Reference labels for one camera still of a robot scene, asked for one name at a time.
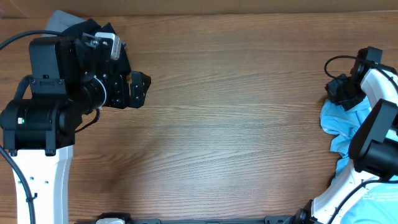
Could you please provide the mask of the light blue printed t-shirt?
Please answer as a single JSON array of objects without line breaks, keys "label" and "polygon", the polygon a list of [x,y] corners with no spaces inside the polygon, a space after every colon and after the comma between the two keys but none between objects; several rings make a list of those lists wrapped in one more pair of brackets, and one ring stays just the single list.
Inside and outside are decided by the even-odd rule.
[{"label": "light blue printed t-shirt", "polygon": [[[336,163],[335,177],[346,167],[349,157],[349,144],[356,131],[370,113],[368,99],[364,99],[355,107],[346,111],[326,100],[320,113],[320,126],[327,134],[335,137],[331,141],[330,151],[340,154]],[[397,185],[371,184],[371,189],[345,213],[343,224],[397,224]]]}]

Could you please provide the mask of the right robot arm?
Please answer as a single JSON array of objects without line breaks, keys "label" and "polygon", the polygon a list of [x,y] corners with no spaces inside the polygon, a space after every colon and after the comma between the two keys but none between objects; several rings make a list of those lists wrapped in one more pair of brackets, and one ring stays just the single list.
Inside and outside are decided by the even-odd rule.
[{"label": "right robot arm", "polygon": [[369,114],[349,143],[348,163],[340,175],[286,223],[340,223],[370,190],[397,183],[397,70],[381,59],[381,49],[360,49],[350,75],[332,77],[326,84],[330,103],[349,111],[368,99]]}]

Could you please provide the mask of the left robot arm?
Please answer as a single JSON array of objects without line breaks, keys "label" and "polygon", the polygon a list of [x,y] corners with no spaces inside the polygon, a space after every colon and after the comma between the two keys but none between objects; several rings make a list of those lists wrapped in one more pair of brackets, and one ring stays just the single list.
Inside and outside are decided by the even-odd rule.
[{"label": "left robot arm", "polygon": [[68,178],[85,114],[143,106],[151,79],[121,67],[116,34],[32,31],[32,72],[1,112],[1,154],[11,165],[19,223],[67,223]]}]

